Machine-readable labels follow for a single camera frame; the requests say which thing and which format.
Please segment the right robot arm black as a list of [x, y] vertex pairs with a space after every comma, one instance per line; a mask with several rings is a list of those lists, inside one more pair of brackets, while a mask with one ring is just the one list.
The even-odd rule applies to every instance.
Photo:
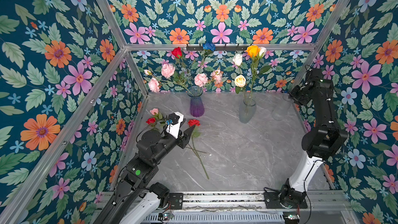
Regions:
[[302, 138], [304, 151], [293, 175], [282, 186], [279, 201], [285, 208], [303, 204], [306, 190], [318, 168], [334, 156], [348, 139], [347, 131], [337, 126], [333, 104], [334, 85], [325, 79], [319, 68], [307, 71], [303, 86], [295, 86], [289, 98], [305, 106], [312, 102], [316, 112], [316, 126]]

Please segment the cream peach rose stem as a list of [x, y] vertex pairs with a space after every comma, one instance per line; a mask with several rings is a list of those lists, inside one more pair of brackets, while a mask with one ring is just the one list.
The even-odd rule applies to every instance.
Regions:
[[242, 92], [244, 95], [244, 103], [246, 105], [248, 105], [250, 103], [250, 101], [249, 101], [249, 96], [247, 93], [247, 83], [246, 83], [245, 76], [238, 75], [234, 80], [234, 84], [235, 84], [235, 93], [239, 94]]

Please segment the orange rose stem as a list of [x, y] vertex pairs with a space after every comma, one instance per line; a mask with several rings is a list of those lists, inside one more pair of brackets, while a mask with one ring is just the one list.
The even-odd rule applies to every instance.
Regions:
[[257, 69], [259, 65], [259, 53], [260, 53], [260, 48], [256, 45], [251, 45], [247, 48], [247, 53], [249, 54], [251, 58], [251, 73], [252, 73], [252, 78], [250, 81], [250, 90], [247, 96], [247, 105], [251, 106], [252, 105], [252, 92], [253, 92], [253, 87], [256, 81], [257, 77]]

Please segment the blue rose stem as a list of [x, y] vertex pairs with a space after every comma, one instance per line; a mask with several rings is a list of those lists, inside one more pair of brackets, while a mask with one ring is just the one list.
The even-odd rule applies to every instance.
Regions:
[[206, 59], [213, 54], [215, 51], [215, 44], [213, 43], [205, 43], [203, 45], [203, 51], [201, 52], [202, 60], [199, 62], [199, 68], [202, 70], [201, 73], [198, 74], [198, 82], [197, 86], [204, 87], [208, 83], [208, 77], [204, 73], [205, 68], [207, 67], [208, 62]]

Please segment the clear ribbed glass vase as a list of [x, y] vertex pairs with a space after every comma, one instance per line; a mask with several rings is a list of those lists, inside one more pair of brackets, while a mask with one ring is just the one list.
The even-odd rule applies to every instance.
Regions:
[[248, 123], [256, 113], [257, 104], [251, 97], [243, 99], [239, 106], [239, 121]]

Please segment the white rose stem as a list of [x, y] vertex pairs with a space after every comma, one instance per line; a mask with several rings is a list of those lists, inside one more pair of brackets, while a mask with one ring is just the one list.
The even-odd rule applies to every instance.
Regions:
[[235, 66], [240, 67], [243, 62], [243, 55], [242, 54], [236, 54], [233, 58], [233, 63]]

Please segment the red rose stem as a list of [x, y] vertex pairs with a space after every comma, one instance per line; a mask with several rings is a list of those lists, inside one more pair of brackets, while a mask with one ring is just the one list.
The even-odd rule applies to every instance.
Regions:
[[149, 129], [156, 129], [160, 132], [162, 132], [165, 127], [166, 127], [166, 119], [165, 118], [161, 118], [161, 119], [156, 119], [154, 117], [149, 118], [146, 123], [148, 124], [148, 128]]
[[188, 76], [188, 68], [186, 67], [185, 62], [182, 59], [182, 49], [180, 47], [174, 48], [172, 50], [172, 55], [175, 57], [175, 65], [176, 65], [176, 75], [173, 75], [173, 81], [186, 89], [189, 96], [194, 96], [193, 91], [189, 87], [189, 76]]
[[208, 173], [207, 173], [207, 170], [206, 170], [206, 168], [205, 168], [205, 165], [203, 164], [202, 157], [201, 157], [201, 154], [202, 154], [202, 153], [203, 153], [203, 154], [206, 154], [206, 152], [198, 150], [198, 149], [196, 148], [196, 146], [195, 146], [195, 140], [196, 140], [197, 138], [199, 138], [200, 135], [201, 135], [200, 132], [197, 131], [196, 127], [199, 127], [199, 126], [201, 125], [201, 123], [200, 123], [200, 121], [197, 120], [197, 119], [190, 119], [190, 120], [188, 121], [188, 125], [189, 125], [189, 127], [194, 127], [194, 131], [193, 131], [192, 137], [191, 137], [190, 148], [191, 148], [191, 150], [194, 152], [195, 156], [198, 158], [198, 160], [199, 160], [199, 162], [200, 162], [200, 164], [201, 164], [201, 167], [202, 167], [202, 169], [203, 169], [203, 171], [204, 171], [204, 173], [205, 173], [205, 176], [206, 176], [207, 180], [210, 180], [210, 177], [209, 177], [209, 175], [208, 175]]

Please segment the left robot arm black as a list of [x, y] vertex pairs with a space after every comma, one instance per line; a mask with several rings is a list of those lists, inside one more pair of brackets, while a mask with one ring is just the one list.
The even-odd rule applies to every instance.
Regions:
[[159, 171], [161, 160], [176, 146], [184, 149], [189, 144], [195, 126], [184, 132], [179, 127], [179, 124], [172, 125], [164, 136], [156, 129], [142, 135], [137, 143], [138, 153], [119, 176], [114, 194], [94, 221], [96, 224], [119, 224], [128, 220], [125, 215], [129, 207], [147, 189]]

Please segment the white rose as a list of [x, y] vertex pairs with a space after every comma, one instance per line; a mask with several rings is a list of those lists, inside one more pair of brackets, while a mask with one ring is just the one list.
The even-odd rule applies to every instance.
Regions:
[[268, 72], [271, 69], [270, 65], [263, 65], [261, 68], [259, 68], [260, 65], [260, 60], [264, 58], [265, 54], [267, 52], [267, 49], [265, 47], [258, 47], [257, 49], [257, 54], [252, 58], [252, 80], [251, 80], [251, 90], [253, 90], [256, 79], [262, 75]]

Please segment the pink rosebud stem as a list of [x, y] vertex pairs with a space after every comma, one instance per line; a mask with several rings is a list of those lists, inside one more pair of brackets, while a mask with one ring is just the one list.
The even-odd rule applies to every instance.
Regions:
[[149, 112], [150, 112], [150, 114], [152, 115], [152, 117], [153, 117], [155, 120], [161, 120], [161, 119], [163, 119], [163, 115], [162, 115], [162, 113], [160, 112], [160, 110], [159, 110], [158, 108], [153, 108], [153, 109], [150, 110]]

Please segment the purple blue glass vase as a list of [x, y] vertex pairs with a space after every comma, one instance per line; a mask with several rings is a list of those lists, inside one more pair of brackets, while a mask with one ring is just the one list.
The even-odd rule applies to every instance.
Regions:
[[199, 86], [192, 86], [189, 88], [187, 94], [190, 97], [190, 114], [195, 118], [203, 116], [205, 113], [204, 104], [201, 98], [203, 89]]

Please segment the pink carnation spray stem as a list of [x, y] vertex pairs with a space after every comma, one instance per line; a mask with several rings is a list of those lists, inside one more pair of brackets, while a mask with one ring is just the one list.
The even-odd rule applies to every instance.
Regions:
[[189, 93], [191, 92], [189, 90], [187, 77], [184, 74], [179, 74], [177, 68], [171, 63], [162, 65], [161, 76], [155, 76], [154, 73], [148, 69], [145, 69], [144, 73], [146, 76], [151, 77], [148, 82], [148, 87], [151, 92], [160, 93], [161, 86], [163, 84], [168, 85], [169, 83], [173, 83]]

